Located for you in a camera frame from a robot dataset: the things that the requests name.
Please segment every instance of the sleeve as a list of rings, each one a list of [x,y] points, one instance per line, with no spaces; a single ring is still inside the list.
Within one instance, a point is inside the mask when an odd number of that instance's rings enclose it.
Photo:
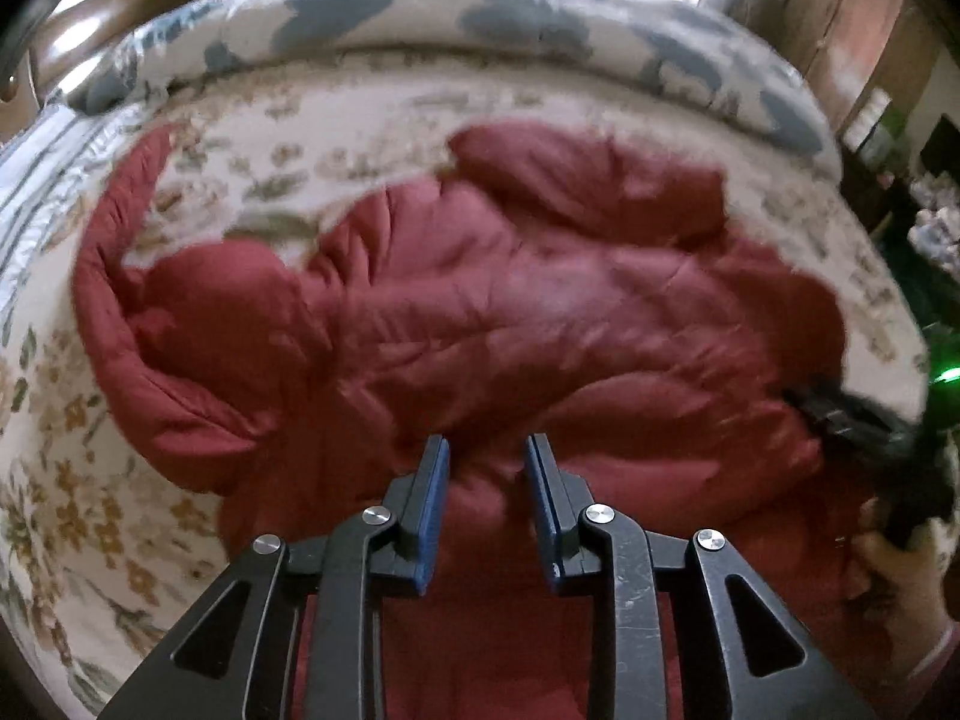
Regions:
[[[449,146],[477,186],[603,241],[683,245],[726,221],[723,172],[670,154],[516,121],[469,127]]]
[[[931,653],[907,685],[907,702],[915,709],[908,720],[947,720],[960,717],[960,625],[940,652]]]
[[[356,288],[443,274],[519,245],[517,230],[483,191],[469,181],[426,176],[364,196],[320,238],[309,269],[325,283]]]
[[[247,420],[195,382],[147,365],[120,298],[136,289],[121,259],[170,152],[162,127],[117,167],[80,242],[72,298],[97,383],[133,448],[175,484],[223,493],[256,452]]]

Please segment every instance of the floral bedspread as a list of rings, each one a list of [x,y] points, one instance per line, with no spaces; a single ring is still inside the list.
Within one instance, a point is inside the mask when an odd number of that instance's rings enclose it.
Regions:
[[[364,191],[442,166],[448,134],[490,117],[538,117],[722,165],[731,217],[836,288],[848,386],[919,413],[923,342],[832,182],[723,122],[531,58],[339,53],[191,84],[154,112],[181,127],[128,264],[253,236],[296,268]],[[217,500],[184,493],[136,455],[77,336],[71,263],[109,167],[80,185],[0,331],[0,613],[77,720],[98,712],[224,564]]]

